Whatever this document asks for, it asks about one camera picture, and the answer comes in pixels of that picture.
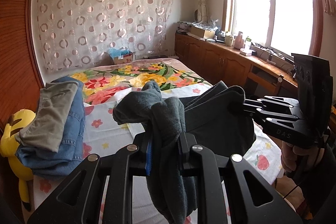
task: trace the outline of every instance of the metal screw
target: metal screw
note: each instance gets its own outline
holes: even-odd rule
[[[88,161],[96,161],[98,159],[98,156],[96,154],[90,154],[87,157]]]
[[[135,151],[137,149],[138,147],[135,144],[130,144],[129,146],[127,146],[128,151]]]
[[[235,161],[235,162],[241,162],[242,159],[243,159],[243,157],[242,157],[241,155],[239,155],[239,154],[233,154],[233,155],[231,156],[231,159],[232,159],[233,161]]]
[[[202,147],[202,145],[195,144],[195,145],[193,146],[193,150],[194,150],[195,152],[199,152],[199,151],[202,151],[202,150],[203,150],[203,147]]]

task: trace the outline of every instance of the yellow plush toy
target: yellow plush toy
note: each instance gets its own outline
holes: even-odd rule
[[[7,157],[9,165],[14,174],[19,178],[19,194],[26,210],[30,211],[29,194],[27,181],[33,179],[31,169],[22,165],[15,156],[19,143],[15,140],[14,134],[29,125],[35,118],[35,113],[29,109],[21,109],[8,120],[3,136],[0,141],[1,156]]]

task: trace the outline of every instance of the wooden wardrobe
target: wooden wardrobe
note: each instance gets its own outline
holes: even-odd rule
[[[31,0],[0,0],[0,131],[11,114],[36,110],[42,88],[31,34]],[[0,193],[21,219],[18,179],[0,156]]]

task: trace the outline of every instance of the window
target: window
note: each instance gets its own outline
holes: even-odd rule
[[[241,31],[287,57],[318,55],[316,0],[228,0],[225,14],[222,27],[227,31]]]

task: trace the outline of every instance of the blue jeans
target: blue jeans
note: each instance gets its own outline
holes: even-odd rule
[[[77,81],[78,89],[64,125],[63,138],[58,152],[23,145],[20,145],[16,151],[17,158],[24,166],[29,167],[34,175],[46,179],[67,176],[83,160],[85,110],[82,90],[84,84],[69,76],[64,76],[53,82],[65,81]]]

